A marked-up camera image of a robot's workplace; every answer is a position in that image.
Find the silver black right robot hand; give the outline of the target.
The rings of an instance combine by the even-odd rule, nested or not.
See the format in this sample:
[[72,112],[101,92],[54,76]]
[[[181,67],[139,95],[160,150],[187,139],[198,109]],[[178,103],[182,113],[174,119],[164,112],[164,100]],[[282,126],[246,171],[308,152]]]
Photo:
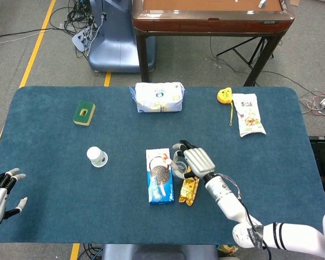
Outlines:
[[[196,147],[187,140],[180,140],[179,143],[174,144],[172,148],[175,150],[175,153],[172,162],[168,164],[176,177],[186,179],[196,176],[199,179],[203,179],[208,174],[214,174],[216,168],[215,164],[202,148]],[[186,171],[181,171],[177,164],[179,157],[184,158],[193,174],[187,174]]]

